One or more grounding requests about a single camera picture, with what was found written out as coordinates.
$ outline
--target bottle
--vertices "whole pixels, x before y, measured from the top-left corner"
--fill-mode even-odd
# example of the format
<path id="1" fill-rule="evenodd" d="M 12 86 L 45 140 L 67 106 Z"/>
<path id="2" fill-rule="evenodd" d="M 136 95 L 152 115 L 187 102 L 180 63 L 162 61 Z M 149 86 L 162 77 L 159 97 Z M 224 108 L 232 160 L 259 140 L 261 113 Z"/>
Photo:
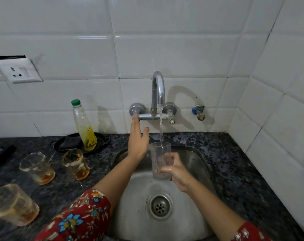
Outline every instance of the bottle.
<path id="1" fill-rule="evenodd" d="M 74 120 L 83 141 L 86 151 L 93 150 L 97 144 L 96 136 L 94 135 L 91 123 L 86 116 L 86 113 L 81 105 L 80 100 L 71 101 L 73 106 Z"/>

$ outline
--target hand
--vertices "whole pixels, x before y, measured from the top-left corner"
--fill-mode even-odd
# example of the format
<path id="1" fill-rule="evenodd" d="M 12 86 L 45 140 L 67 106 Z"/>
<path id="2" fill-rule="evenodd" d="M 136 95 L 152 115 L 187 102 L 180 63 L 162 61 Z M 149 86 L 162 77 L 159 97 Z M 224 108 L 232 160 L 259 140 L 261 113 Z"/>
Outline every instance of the hand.
<path id="1" fill-rule="evenodd" d="M 171 157 L 174 158 L 174 164 L 172 166 L 162 166 L 158 169 L 158 173 L 171 173 L 172 181 L 176 184 L 178 189 L 182 192 L 187 192 L 189 185 L 194 178 L 182 164 L 178 153 L 172 152 Z"/>
<path id="2" fill-rule="evenodd" d="M 129 138 L 129 157 L 138 161 L 142 160 L 149 147 L 149 132 L 150 129 L 146 127 L 143 131 L 143 135 L 141 134 L 138 117 L 134 115 L 132 117 L 131 133 Z"/>

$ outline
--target sleeve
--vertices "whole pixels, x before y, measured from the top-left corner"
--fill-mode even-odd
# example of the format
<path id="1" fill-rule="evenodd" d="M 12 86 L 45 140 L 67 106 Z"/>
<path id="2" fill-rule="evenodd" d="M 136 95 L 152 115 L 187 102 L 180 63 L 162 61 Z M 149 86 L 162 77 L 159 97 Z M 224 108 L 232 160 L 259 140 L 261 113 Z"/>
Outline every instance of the sleeve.
<path id="1" fill-rule="evenodd" d="M 232 241 L 271 241 L 267 235 L 261 232 L 257 227 L 255 227 L 250 222 L 243 224 L 234 237 Z"/>
<path id="2" fill-rule="evenodd" d="M 109 200 L 98 190 L 86 190 L 53 218 L 34 241 L 101 240 L 110 224 Z"/>

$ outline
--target stainless steel sink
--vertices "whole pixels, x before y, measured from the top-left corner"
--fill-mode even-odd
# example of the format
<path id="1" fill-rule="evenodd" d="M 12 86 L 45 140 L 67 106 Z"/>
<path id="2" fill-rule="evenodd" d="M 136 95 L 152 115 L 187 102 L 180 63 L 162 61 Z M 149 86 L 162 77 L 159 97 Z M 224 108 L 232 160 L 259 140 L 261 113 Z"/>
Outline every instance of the stainless steel sink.
<path id="1" fill-rule="evenodd" d="M 215 193 L 204 159 L 193 148 L 172 147 L 187 170 Z M 115 164 L 127 152 L 119 154 Z M 114 210 L 107 235 L 126 240 L 192 241 L 213 235 L 190 197 L 172 181 L 152 177 L 150 152 L 140 162 Z"/>

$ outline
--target plastic bottle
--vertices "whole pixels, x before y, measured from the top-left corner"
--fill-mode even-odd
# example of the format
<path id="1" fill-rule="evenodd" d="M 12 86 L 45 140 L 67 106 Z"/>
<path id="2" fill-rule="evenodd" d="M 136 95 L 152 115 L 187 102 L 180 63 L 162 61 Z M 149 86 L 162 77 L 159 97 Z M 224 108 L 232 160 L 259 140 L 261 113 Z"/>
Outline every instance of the plastic bottle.
<path id="1" fill-rule="evenodd" d="M 94 135 L 91 123 L 86 116 L 86 113 L 81 105 L 80 100 L 71 101 L 73 106 L 74 120 L 83 141 L 86 151 L 93 150 L 97 144 L 96 136 Z"/>

